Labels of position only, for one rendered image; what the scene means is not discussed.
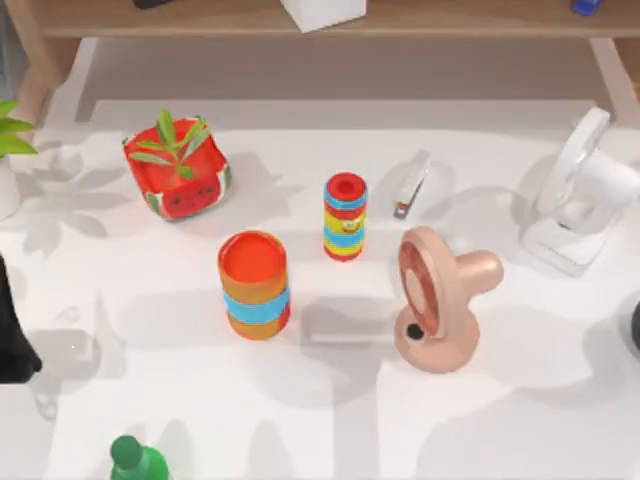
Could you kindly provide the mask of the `green bottle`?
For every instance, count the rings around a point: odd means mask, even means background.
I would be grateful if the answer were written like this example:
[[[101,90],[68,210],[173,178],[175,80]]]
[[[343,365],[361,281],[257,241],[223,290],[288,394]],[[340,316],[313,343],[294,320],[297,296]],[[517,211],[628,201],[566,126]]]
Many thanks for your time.
[[[116,438],[110,447],[110,480],[173,480],[165,457],[132,435]]]

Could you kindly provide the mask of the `wooden shelf unit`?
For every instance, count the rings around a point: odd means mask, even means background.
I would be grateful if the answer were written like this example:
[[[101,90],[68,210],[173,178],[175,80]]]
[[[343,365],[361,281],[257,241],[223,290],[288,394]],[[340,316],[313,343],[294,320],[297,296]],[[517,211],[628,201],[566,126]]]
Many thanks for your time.
[[[131,0],[0,0],[28,67],[18,111],[38,120],[49,93],[68,78],[86,37],[229,37],[296,31],[279,0],[175,0],[140,11]],[[369,0],[337,35],[609,38],[640,101],[640,0],[608,0],[594,16],[568,0]]]

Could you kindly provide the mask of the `pink desk fan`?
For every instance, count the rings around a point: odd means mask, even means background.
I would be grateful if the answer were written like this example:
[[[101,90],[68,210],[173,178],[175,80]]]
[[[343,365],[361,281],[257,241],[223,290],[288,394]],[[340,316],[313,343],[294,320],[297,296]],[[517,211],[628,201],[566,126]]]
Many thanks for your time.
[[[434,229],[418,226],[403,234],[398,260],[407,305],[395,323],[397,351],[427,373],[463,367],[480,338],[471,299],[501,283],[500,259],[488,250],[456,256]]]

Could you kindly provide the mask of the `white potted green plant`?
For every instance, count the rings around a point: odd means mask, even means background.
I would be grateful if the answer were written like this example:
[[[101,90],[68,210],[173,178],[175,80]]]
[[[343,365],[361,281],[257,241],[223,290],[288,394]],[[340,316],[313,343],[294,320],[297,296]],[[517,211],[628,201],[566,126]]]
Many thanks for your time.
[[[12,156],[36,155],[38,150],[22,134],[31,134],[35,127],[29,121],[11,116],[19,105],[17,99],[0,99],[0,221],[12,216],[20,206],[16,174]]]

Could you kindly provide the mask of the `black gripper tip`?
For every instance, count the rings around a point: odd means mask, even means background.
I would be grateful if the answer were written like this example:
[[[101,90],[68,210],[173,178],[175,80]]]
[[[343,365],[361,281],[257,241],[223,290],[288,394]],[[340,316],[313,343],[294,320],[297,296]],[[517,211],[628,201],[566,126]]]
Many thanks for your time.
[[[42,366],[18,320],[6,263],[0,253],[0,384],[27,383]]]

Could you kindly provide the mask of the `white stapler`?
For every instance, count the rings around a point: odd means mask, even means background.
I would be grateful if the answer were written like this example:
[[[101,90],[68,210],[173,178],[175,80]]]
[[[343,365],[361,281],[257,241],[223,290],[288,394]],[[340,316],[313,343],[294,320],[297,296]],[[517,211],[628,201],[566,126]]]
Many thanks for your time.
[[[409,162],[409,169],[395,199],[395,218],[405,219],[407,217],[430,169],[431,160],[429,154],[424,150],[420,150]]]

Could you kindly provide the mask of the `red watermelon plant pot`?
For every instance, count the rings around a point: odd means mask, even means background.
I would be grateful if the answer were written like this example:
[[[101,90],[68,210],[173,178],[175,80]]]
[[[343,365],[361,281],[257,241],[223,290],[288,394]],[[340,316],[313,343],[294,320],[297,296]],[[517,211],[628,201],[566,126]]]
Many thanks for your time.
[[[220,203],[232,171],[200,116],[175,119],[163,110],[153,127],[122,142],[124,155],[147,205],[168,221]]]

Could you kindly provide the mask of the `white box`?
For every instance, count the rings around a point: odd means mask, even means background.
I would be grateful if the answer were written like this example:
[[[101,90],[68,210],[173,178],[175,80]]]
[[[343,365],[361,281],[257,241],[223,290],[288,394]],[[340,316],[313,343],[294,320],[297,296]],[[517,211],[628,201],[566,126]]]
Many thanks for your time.
[[[313,32],[364,17],[367,0],[280,0],[302,33]]]

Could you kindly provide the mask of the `white desk fan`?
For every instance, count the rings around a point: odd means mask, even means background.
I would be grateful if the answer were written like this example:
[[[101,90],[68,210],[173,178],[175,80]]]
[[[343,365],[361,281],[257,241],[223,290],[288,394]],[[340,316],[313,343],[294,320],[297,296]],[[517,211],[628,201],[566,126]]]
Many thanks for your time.
[[[532,205],[522,246],[555,269],[581,276],[623,212],[640,198],[640,171],[600,149],[611,114],[590,108],[565,141]]]

